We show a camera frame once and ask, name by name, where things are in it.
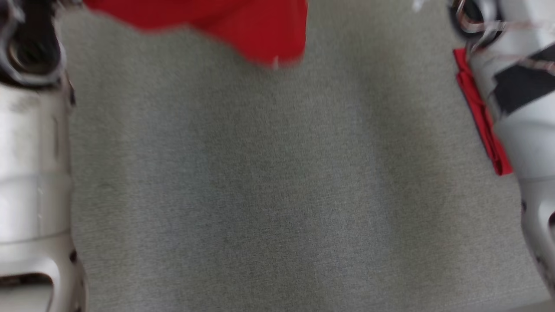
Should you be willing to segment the red white shorts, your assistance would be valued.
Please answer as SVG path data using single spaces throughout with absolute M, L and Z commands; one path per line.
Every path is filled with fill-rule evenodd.
M 270 68 L 300 61 L 308 0 L 84 0 L 95 12 L 147 32 L 186 26 Z

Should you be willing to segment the red white numbered jersey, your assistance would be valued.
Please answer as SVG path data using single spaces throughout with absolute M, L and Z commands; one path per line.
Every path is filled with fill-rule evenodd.
M 458 86 L 466 100 L 470 114 L 473 116 L 474 125 L 484 150 L 492 163 L 494 172 L 498 176 L 511 175 L 513 169 L 502 144 L 494 134 L 493 120 L 474 81 L 474 76 L 467 61 L 466 50 L 456 48 L 452 53 L 457 66 L 456 80 Z

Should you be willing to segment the grey upholstered sofa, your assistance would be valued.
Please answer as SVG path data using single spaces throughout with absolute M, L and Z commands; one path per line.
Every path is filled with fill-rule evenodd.
M 252 65 L 190 29 L 61 21 L 89 312 L 498 312 L 549 300 L 456 83 L 448 0 L 310 0 Z

